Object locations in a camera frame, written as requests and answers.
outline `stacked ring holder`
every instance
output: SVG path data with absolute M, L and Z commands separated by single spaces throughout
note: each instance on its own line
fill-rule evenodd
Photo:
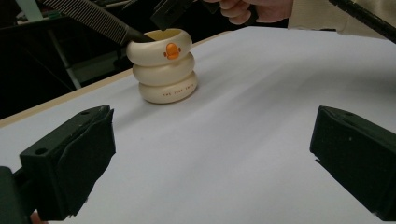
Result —
M 180 29 L 157 30 L 145 35 L 155 41 L 132 41 L 126 48 L 143 99 L 169 104 L 190 96 L 198 86 L 190 35 Z

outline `table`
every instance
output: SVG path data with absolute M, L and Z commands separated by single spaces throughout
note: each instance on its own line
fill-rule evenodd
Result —
M 2 120 L 0 164 L 16 171 L 36 140 L 110 105 L 117 153 L 64 223 L 382 223 L 315 162 L 309 143 L 320 105 L 396 131 L 394 44 L 248 27 L 191 52 L 200 84 L 188 99 L 147 103 L 131 74 L 83 88 Z

